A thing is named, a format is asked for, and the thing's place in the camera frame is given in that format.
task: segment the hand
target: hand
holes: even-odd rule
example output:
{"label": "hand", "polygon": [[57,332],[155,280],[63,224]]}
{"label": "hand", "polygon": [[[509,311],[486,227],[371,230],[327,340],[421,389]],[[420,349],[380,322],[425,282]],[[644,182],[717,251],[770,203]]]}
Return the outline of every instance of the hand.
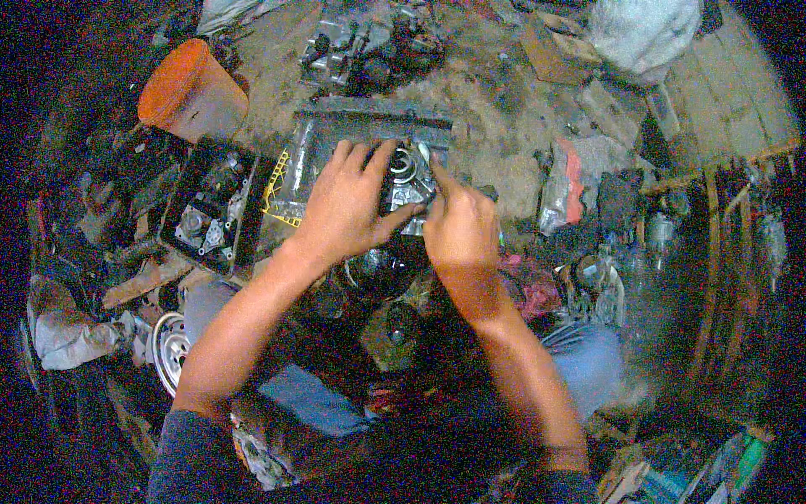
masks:
{"label": "hand", "polygon": [[495,203],[462,187],[431,157],[439,194],[423,226],[434,271],[469,322],[494,319],[506,294],[498,277],[499,224]]}
{"label": "hand", "polygon": [[396,147],[396,140],[386,140],[367,162],[368,145],[339,142],[316,180],[305,218],[293,237],[297,250],[313,254],[329,267],[382,244],[421,210],[411,204],[378,217],[380,187]]}

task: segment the orange plastic container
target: orange plastic container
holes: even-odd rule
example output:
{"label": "orange plastic container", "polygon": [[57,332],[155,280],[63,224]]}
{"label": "orange plastic container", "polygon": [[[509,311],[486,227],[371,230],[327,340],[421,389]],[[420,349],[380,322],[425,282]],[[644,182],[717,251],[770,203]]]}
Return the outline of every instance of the orange plastic container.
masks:
{"label": "orange plastic container", "polygon": [[203,135],[229,137],[249,109],[249,98],[210,54],[190,39],[171,51],[140,95],[140,121],[196,143]]}

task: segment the yellow plastic piece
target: yellow plastic piece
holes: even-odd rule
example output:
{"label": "yellow plastic piece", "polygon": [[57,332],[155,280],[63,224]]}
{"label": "yellow plastic piece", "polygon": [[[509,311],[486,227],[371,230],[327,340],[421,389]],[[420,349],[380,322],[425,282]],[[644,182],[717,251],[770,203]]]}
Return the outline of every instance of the yellow plastic piece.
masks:
{"label": "yellow plastic piece", "polygon": [[289,226],[300,227],[302,219],[291,219],[289,217],[282,217],[280,215],[270,213],[270,209],[272,208],[272,198],[277,196],[277,193],[280,192],[280,188],[283,186],[283,181],[285,180],[283,176],[288,171],[290,158],[291,156],[289,155],[289,152],[283,149],[283,153],[280,154],[277,164],[274,165],[272,175],[269,177],[268,184],[263,192],[263,201],[266,206],[265,208],[261,208],[260,211],[266,215],[271,215],[273,218],[280,220]]}

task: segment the forearm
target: forearm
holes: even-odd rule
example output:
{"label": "forearm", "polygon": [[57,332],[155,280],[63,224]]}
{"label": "forearm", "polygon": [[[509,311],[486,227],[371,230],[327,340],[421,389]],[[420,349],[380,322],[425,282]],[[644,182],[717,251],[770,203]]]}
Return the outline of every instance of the forearm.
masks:
{"label": "forearm", "polygon": [[226,422],[228,400],[249,378],[283,313],[328,267],[294,239],[218,313],[182,366],[174,410]]}
{"label": "forearm", "polygon": [[554,361],[508,299],[494,320],[472,324],[493,379],[527,442],[548,470],[588,471],[585,437]]}

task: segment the person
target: person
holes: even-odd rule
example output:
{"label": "person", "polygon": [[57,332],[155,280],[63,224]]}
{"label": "person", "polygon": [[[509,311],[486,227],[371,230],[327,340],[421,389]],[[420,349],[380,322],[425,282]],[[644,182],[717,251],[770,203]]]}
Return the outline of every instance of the person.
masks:
{"label": "person", "polygon": [[[276,343],[274,329],[283,313],[332,265],[382,244],[401,224],[425,210],[410,204],[384,218],[378,216],[380,188],[396,146],[397,141],[384,141],[367,161],[370,146],[339,142],[314,185],[297,232],[246,287],[219,296],[228,301],[194,342],[164,421],[148,486],[153,502],[430,502],[427,482],[398,482],[395,491],[387,485],[379,500],[372,500],[370,487],[383,479],[372,473],[377,468],[356,472],[349,484],[325,477],[255,495],[239,470],[231,438],[231,400],[249,380],[264,351]],[[541,476],[531,480],[537,487],[533,494],[545,502],[595,502],[575,403],[552,355],[527,327],[498,276],[495,204],[451,178],[436,156],[430,159],[430,167],[438,196],[423,227],[428,257],[451,301],[476,333],[519,446],[539,458],[536,473]],[[606,367],[615,369],[618,363]],[[296,373],[299,378],[299,371],[286,369],[280,374]],[[612,382],[613,376],[602,379]],[[309,381],[302,378],[299,383]],[[305,394],[300,387],[297,390]],[[307,399],[297,403],[305,404]],[[585,416],[591,408],[595,406],[586,406]],[[346,431],[355,431],[355,422],[349,424]],[[438,461],[441,456],[432,459]],[[417,463],[427,464],[428,457]],[[402,469],[396,470],[398,476],[403,474]],[[413,473],[419,473],[420,480],[433,474],[425,467]],[[416,497],[415,486],[420,493]]]}

